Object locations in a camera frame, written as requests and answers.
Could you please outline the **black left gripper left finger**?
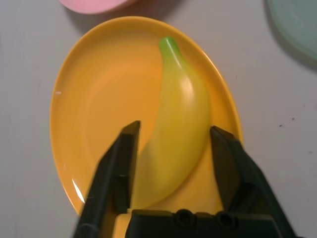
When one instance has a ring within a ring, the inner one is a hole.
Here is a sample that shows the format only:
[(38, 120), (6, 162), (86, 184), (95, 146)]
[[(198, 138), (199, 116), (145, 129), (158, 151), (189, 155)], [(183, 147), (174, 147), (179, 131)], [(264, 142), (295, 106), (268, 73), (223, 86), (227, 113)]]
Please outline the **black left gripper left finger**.
[(138, 120), (125, 126), (100, 159), (73, 237), (110, 238), (116, 217), (127, 213), (140, 126)]

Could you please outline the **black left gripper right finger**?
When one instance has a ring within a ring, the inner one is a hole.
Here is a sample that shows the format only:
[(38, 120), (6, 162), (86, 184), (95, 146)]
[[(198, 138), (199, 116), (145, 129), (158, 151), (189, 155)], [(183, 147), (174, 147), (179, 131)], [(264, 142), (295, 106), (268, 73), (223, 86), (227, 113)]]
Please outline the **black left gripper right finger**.
[(225, 227), (241, 238), (297, 237), (263, 172), (231, 133), (210, 128), (214, 175)]

